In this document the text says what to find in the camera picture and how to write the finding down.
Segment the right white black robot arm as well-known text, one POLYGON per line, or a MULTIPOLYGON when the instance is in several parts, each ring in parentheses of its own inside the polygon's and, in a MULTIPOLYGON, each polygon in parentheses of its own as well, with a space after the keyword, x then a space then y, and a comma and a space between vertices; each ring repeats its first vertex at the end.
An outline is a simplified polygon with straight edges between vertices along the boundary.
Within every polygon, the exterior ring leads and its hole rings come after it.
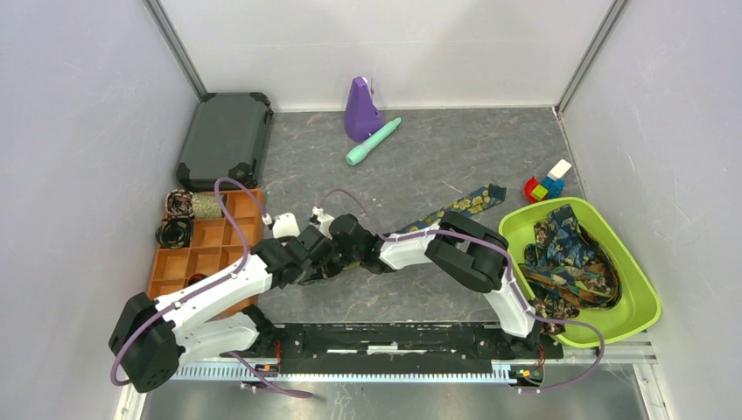
POLYGON ((534 308, 515 279, 508 241, 492 229, 447 212, 439 222, 406 234, 373 234, 351 214, 334 219, 322 231, 338 243, 341 256, 375 274, 436 265, 484 296, 500 321, 511 354, 527 357, 540 346, 534 308))

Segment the blue yellow floral tie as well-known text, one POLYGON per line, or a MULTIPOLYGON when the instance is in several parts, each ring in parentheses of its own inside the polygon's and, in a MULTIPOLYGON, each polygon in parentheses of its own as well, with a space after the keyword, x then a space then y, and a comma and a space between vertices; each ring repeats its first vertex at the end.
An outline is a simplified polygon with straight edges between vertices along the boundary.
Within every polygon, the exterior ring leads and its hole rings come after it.
MULTIPOLYGON (((428 228, 439 222, 446 212, 462 214, 471 218, 488 208, 499 205, 506 198, 507 189, 495 184, 484 185, 477 190, 468 193, 466 196, 453 201, 451 204, 444 206, 432 213, 425 215, 419 220, 395 231, 396 234, 407 234, 417 230, 428 228)), ((306 286, 316 282, 336 277, 338 274, 359 268, 357 262, 352 262, 347 257, 339 255, 334 257, 326 266, 315 269, 307 278, 298 282, 299 285, 306 286)))

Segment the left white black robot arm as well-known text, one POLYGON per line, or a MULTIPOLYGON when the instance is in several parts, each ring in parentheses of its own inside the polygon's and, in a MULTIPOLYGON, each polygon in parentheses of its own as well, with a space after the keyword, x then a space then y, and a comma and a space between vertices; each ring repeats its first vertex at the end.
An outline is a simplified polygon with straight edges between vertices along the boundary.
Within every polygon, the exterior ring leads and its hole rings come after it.
POLYGON ((185 289, 155 299, 140 292, 125 304, 108 346, 115 356, 110 380, 147 393, 195 361, 229 352, 277 353, 277 329, 251 305, 223 318, 245 299, 296 282, 328 261, 333 245, 313 226, 296 238, 269 238, 241 259, 185 289))

